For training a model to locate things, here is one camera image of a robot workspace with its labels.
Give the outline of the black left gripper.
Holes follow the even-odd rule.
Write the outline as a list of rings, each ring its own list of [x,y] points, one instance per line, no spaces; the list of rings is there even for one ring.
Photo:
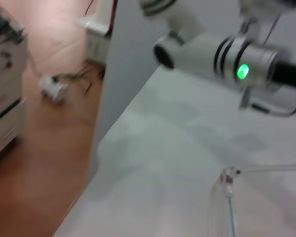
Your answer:
[[[296,64],[278,61],[274,66],[273,81],[296,87]]]

